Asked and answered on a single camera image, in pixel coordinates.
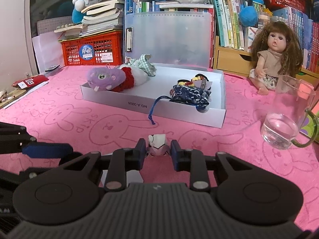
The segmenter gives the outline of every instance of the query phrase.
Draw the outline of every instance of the glass mug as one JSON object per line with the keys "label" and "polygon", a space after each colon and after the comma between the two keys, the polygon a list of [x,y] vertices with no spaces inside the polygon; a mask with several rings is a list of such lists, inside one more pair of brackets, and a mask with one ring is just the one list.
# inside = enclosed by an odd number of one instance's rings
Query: glass mug
{"label": "glass mug", "polygon": [[[311,112],[315,98],[313,87],[302,80],[287,75],[280,75],[275,89],[272,109],[268,112],[261,128],[261,135],[266,142],[277,149],[288,149],[292,144],[304,148],[316,138],[318,118]],[[309,115],[314,123],[314,133],[305,144],[300,144],[295,137]]]}

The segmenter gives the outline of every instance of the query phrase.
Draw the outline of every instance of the window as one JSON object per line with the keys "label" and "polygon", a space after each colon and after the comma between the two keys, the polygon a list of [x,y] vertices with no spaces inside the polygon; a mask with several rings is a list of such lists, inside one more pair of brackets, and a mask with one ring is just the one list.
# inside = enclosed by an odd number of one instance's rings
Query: window
{"label": "window", "polygon": [[31,36],[37,36],[37,22],[46,19],[71,16],[72,0],[30,0]]}

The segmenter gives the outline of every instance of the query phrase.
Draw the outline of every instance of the pink tablecloth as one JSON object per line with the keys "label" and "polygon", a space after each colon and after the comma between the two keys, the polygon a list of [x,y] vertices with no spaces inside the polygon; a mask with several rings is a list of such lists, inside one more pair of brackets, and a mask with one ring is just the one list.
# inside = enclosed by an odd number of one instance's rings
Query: pink tablecloth
{"label": "pink tablecloth", "polygon": [[[120,147],[134,147],[139,138],[165,133],[182,148],[196,148],[206,155],[226,151],[296,183],[304,194],[304,205],[296,219],[302,229],[319,226],[319,146],[292,147],[278,151],[260,136],[267,107],[274,97],[256,94],[248,80],[225,76],[227,113],[222,129],[205,127],[113,108],[82,99],[79,85],[85,83],[89,67],[67,67],[50,83],[6,110],[0,121],[24,125],[38,141],[70,143],[82,153],[107,154]],[[307,138],[300,135],[305,142]],[[18,172],[34,166],[56,166],[58,160],[30,159],[22,154],[0,155],[0,168]],[[189,174],[174,172],[168,156],[147,158],[141,175],[145,182],[186,182]]]}

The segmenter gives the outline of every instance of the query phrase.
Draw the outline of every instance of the water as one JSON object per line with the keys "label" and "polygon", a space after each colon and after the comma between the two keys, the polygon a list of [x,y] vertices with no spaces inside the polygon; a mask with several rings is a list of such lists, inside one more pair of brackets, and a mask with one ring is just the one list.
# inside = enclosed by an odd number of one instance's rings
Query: water
{"label": "water", "polygon": [[284,114],[269,113],[261,128],[261,135],[272,147],[288,149],[298,135],[296,123]]}

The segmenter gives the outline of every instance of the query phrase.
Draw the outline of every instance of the doll's hand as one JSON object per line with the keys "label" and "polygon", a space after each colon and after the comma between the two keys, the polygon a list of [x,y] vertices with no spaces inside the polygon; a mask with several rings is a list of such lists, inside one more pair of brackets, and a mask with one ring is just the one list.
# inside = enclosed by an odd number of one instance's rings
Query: doll's hand
{"label": "doll's hand", "polygon": [[264,78],[266,76],[267,68],[256,68],[255,74],[258,75],[258,78]]}

